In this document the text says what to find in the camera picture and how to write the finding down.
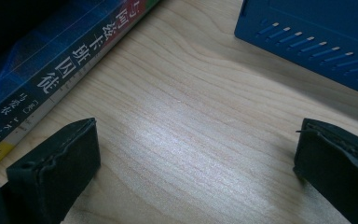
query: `desk surface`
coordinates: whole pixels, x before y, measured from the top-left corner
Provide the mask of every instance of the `desk surface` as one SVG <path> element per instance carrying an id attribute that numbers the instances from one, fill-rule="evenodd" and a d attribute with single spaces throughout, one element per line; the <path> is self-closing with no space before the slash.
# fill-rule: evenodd
<path id="1" fill-rule="evenodd" d="M 241 0 L 163 1 L 0 162 L 97 119 L 63 223 L 345 223 L 292 168 L 303 118 L 358 135 L 358 92 L 237 39 Z"/>

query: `blue plastic case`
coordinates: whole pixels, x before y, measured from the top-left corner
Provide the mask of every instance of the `blue plastic case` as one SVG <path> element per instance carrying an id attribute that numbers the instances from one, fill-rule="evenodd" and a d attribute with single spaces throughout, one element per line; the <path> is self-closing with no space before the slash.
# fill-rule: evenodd
<path id="1" fill-rule="evenodd" d="M 358 91 L 358 0 L 244 0 L 235 36 Z"/>

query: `book spine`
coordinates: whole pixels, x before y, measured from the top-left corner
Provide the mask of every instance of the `book spine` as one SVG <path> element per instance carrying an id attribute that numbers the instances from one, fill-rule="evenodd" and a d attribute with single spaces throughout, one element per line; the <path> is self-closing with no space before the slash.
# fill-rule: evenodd
<path id="1" fill-rule="evenodd" d="M 156 3 L 124 2 L 0 104 L 0 160 Z"/>

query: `wood grain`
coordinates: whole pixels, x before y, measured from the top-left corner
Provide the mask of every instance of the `wood grain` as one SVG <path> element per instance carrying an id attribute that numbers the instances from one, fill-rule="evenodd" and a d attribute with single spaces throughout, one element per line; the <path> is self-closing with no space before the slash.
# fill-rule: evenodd
<path id="1" fill-rule="evenodd" d="M 346 223 L 292 168 L 303 118 L 358 135 L 358 92 L 235 38 L 241 2 L 159 3 L 0 163 L 0 184 L 94 117 L 103 166 L 65 224 Z"/>

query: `book cover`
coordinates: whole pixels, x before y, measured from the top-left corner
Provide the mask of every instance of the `book cover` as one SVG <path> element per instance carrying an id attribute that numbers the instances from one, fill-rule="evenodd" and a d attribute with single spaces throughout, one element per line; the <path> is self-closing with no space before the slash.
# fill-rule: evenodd
<path id="1" fill-rule="evenodd" d="M 0 58 L 0 160 L 158 0 L 71 0 Z"/>

